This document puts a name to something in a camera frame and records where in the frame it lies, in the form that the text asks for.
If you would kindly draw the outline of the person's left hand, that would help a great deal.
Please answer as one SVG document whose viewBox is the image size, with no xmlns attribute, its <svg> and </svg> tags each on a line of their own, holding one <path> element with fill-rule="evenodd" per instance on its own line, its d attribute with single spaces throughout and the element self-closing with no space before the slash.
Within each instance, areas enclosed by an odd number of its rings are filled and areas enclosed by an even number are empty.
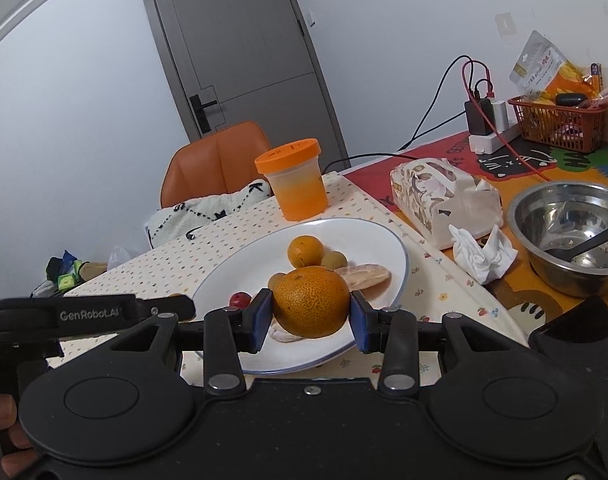
<svg viewBox="0 0 608 480">
<path fill-rule="evenodd" d="M 1 457 L 1 470 L 9 479 L 14 479 L 37 460 L 37 453 L 18 422 L 16 401 L 10 394 L 0 394 L 0 431 L 7 431 L 11 443 L 18 449 Z"/>
</svg>

